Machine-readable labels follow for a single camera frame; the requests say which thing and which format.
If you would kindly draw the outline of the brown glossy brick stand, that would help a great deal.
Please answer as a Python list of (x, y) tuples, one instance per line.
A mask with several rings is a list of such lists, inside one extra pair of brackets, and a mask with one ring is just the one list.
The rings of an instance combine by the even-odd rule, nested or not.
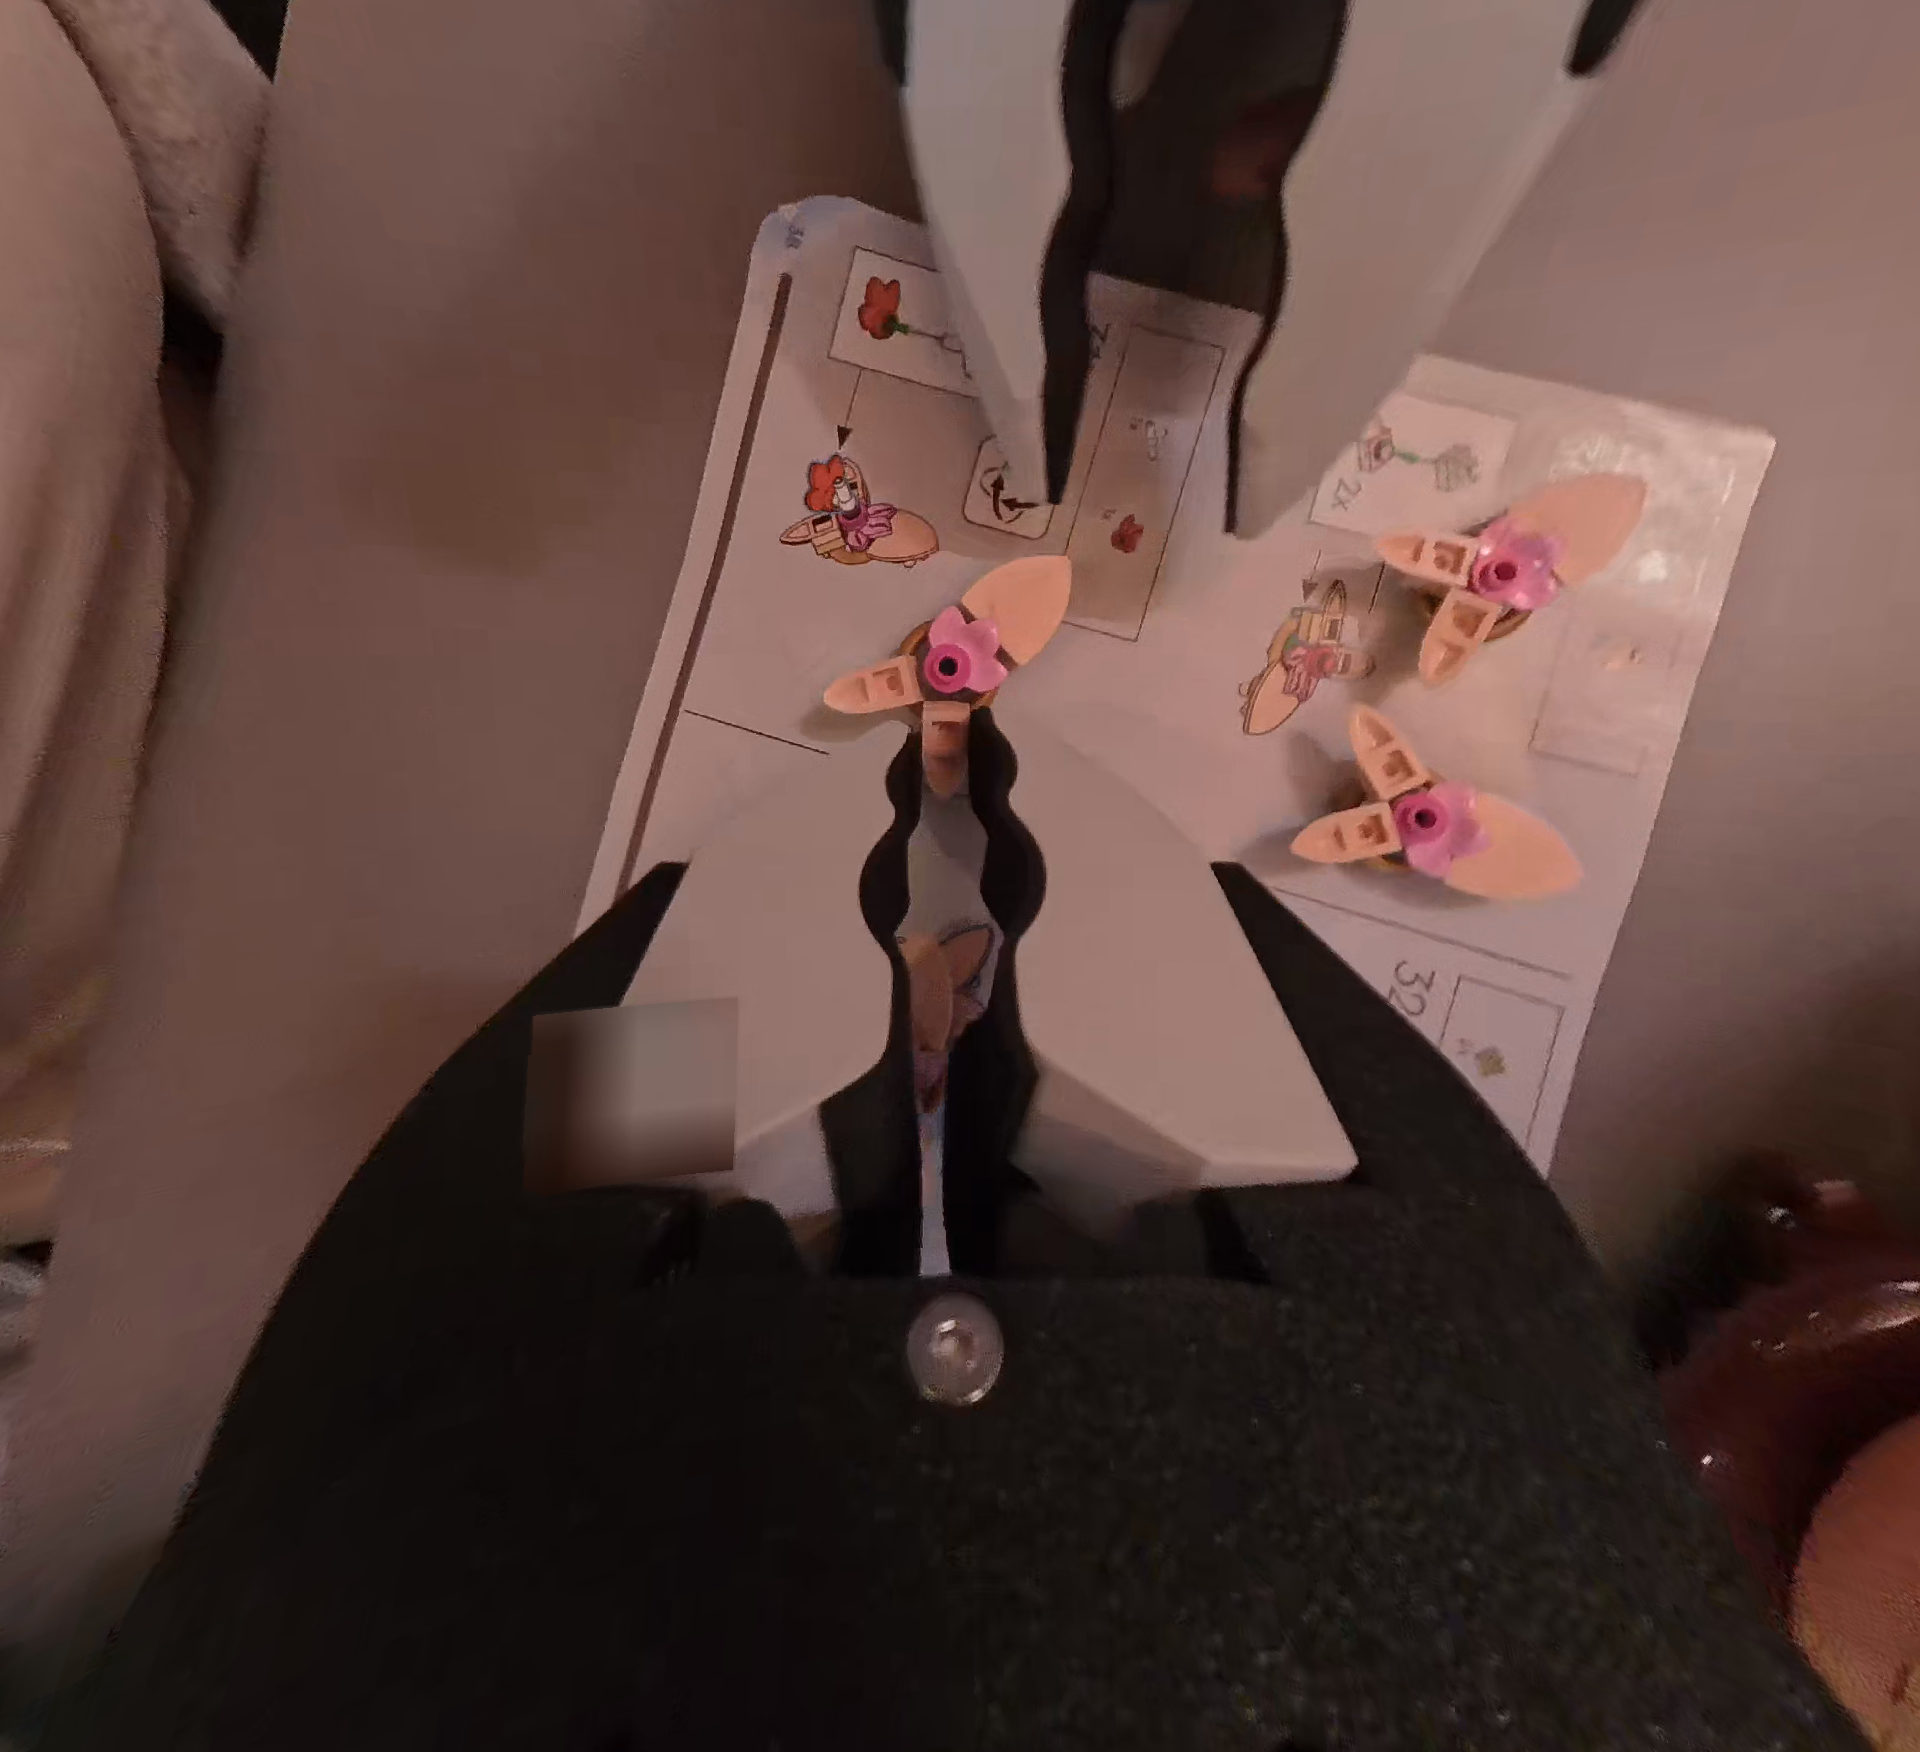
[(1657, 1297), (1644, 1345), (1668, 1448), (1785, 1617), (1820, 1502), (1916, 1413), (1916, 1220), (1848, 1179), (1745, 1155)]

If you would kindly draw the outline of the pink cream brick pot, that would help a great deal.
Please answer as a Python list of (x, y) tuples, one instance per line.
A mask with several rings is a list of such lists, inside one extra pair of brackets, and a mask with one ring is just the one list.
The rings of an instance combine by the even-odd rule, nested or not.
[(1878, 1749), (1918, 1746), (1918, 1421), (1883, 1430), (1824, 1492), (1790, 1629)]

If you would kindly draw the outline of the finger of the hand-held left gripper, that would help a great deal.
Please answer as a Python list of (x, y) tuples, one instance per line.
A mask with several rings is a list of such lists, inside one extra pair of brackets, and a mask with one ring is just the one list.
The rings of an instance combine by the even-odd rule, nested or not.
[(1048, 506), (1043, 254), (1068, 200), (1072, 0), (906, 0), (906, 137), (932, 263), (1018, 497)]
[(1284, 180), (1284, 296), (1235, 422), (1233, 524), (1265, 534), (1436, 339), (1581, 106), (1591, 0), (1347, 0)]

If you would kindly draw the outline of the paper instruction sheet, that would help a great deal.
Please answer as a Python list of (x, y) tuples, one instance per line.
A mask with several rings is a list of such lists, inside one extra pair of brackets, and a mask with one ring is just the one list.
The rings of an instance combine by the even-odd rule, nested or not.
[[(991, 566), (1063, 553), (1066, 626), (1012, 683), (1005, 725), (1058, 732), (1285, 893), (1546, 1168), (1777, 444), (1421, 357), (1358, 444), (1236, 539), (1228, 414), (1254, 337), (1247, 309), (1096, 276), (1091, 404), (1048, 509), (1015, 490), (973, 397), (927, 234), (842, 200), (770, 215), (583, 919), (844, 742), (830, 677)], [(1583, 474), (1644, 486), (1622, 549), (1456, 681), (1423, 683), (1426, 609), (1376, 543), (1470, 537)], [(1414, 879), (1397, 897), (1394, 871), (1294, 859), (1290, 835), (1351, 797), (1337, 779), (1359, 704), (1443, 779), (1547, 821), (1581, 883), (1495, 903)]]

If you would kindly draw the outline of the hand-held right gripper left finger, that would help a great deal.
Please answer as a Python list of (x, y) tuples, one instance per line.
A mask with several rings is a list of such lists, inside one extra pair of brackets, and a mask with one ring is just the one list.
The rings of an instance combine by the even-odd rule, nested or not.
[(837, 1215), (844, 1259), (918, 1259), (923, 1145), (898, 728), (800, 766), (689, 855), (637, 966), (637, 1177)]

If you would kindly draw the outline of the peach pink brick flower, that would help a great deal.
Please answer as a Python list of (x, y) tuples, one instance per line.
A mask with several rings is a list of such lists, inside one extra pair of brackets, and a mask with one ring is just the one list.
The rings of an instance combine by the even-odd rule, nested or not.
[(1030, 556), (985, 572), (888, 660), (833, 678), (824, 705), (847, 716), (911, 713), (926, 787), (937, 797), (957, 797), (969, 779), (974, 713), (991, 707), (1010, 674), (1058, 635), (1071, 577), (1063, 556)]
[(1447, 686), (1508, 620), (1521, 623), (1612, 564), (1643, 521), (1646, 481), (1587, 472), (1544, 483), (1475, 532), (1397, 532), (1373, 552), (1436, 600), (1415, 677)]
[(1351, 713), (1363, 805), (1330, 810), (1290, 843), (1322, 866), (1401, 864), (1477, 901), (1547, 901), (1581, 879), (1566, 837), (1540, 815), (1466, 779), (1431, 773), (1378, 707)]

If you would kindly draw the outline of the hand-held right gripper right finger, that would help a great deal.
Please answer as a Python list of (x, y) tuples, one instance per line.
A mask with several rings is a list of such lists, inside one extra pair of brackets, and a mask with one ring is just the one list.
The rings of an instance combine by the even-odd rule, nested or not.
[(953, 1059), (953, 1255), (1015, 1259), (1024, 1198), (1068, 1244), (1195, 1191), (1345, 1182), (1355, 1147), (1212, 862), (1091, 756), (969, 728), (999, 947)]

